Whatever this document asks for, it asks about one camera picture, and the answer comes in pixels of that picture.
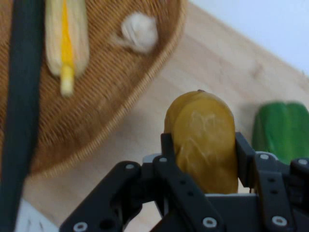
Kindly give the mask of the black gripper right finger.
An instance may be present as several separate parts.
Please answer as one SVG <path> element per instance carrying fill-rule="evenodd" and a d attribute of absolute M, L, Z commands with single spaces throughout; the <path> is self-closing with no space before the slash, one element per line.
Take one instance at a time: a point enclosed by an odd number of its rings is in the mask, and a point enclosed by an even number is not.
<path fill-rule="evenodd" d="M 255 151 L 236 132 L 238 177 L 256 195 L 258 224 L 263 232 L 309 230 L 309 166 L 283 164 L 272 153 Z"/>

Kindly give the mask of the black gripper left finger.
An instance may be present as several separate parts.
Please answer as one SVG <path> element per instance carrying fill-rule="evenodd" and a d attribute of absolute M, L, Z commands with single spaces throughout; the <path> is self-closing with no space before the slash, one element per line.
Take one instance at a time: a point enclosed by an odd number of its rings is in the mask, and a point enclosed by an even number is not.
<path fill-rule="evenodd" d="M 161 215 L 155 232 L 223 232 L 225 223 L 192 178 L 176 164 L 172 137 L 161 135 L 162 152 L 142 165 L 115 165 L 61 224 L 62 232 L 122 232 L 144 203 Z"/>

